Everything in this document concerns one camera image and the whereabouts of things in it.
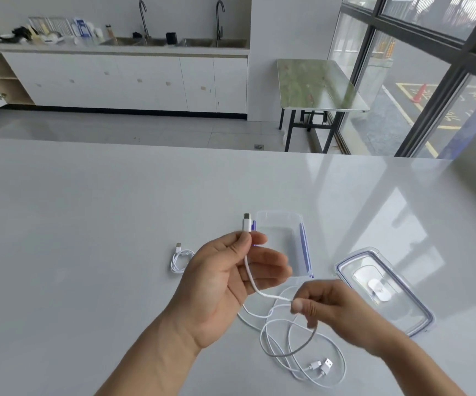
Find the green table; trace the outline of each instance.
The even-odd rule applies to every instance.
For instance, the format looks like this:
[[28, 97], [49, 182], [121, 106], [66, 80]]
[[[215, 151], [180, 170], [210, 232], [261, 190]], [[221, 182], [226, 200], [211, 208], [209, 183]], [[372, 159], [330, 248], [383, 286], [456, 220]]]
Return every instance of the green table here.
[[[334, 60], [278, 59], [276, 64], [282, 108], [279, 129], [282, 129], [284, 111], [292, 110], [285, 151], [289, 150], [293, 128], [307, 128], [308, 132], [312, 128], [323, 128], [330, 130], [323, 150], [326, 153], [334, 134], [339, 130], [340, 114], [370, 109]], [[299, 123], [295, 123], [297, 110], [302, 110]], [[312, 111], [307, 123], [306, 110]], [[328, 124], [329, 112], [335, 113], [332, 124]], [[314, 115], [322, 115], [322, 124], [313, 123]]]

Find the black faucet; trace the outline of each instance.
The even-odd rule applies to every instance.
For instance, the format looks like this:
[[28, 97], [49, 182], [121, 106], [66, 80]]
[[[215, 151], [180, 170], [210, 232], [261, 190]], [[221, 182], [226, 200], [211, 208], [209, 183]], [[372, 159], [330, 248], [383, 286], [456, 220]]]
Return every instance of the black faucet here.
[[223, 26], [220, 26], [220, 9], [218, 8], [220, 4], [222, 5], [222, 12], [225, 12], [223, 1], [218, 0], [216, 3], [216, 40], [221, 40], [223, 36]]
[[148, 34], [148, 29], [146, 28], [145, 16], [142, 14], [142, 8], [144, 8], [146, 12], [145, 2], [143, 0], [139, 0], [139, 11], [141, 12], [142, 26], [145, 29], [145, 39], [148, 39], [150, 36]]

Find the floor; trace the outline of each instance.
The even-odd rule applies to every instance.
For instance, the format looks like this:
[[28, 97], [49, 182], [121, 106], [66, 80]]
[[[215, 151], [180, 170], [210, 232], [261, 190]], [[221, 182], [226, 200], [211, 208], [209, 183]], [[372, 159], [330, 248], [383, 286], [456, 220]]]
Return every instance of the floor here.
[[[278, 122], [0, 110], [0, 138], [283, 152]], [[333, 145], [331, 152], [338, 152]], [[305, 129], [293, 130], [290, 152], [312, 152]]]

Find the traffic cone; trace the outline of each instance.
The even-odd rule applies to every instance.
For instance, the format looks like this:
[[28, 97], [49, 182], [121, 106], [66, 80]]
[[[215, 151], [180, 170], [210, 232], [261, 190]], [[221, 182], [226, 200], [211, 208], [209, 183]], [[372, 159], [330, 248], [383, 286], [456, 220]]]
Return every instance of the traffic cone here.
[[426, 88], [427, 88], [426, 84], [422, 85], [419, 88], [419, 92], [416, 93], [416, 95], [412, 98], [413, 103], [419, 103], [421, 101], [421, 96], [423, 95], [423, 93], [425, 93]]

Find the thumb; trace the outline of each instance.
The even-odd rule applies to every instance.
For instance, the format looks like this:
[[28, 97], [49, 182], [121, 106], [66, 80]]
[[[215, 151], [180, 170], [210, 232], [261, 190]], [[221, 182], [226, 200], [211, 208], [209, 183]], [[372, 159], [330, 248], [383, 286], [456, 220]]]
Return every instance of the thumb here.
[[301, 313], [306, 317], [311, 317], [330, 324], [334, 319], [334, 307], [322, 304], [310, 299], [294, 299], [291, 303], [291, 312]]
[[223, 269], [229, 269], [241, 262], [251, 248], [251, 234], [242, 232], [240, 237], [232, 245], [217, 254], [218, 262]]

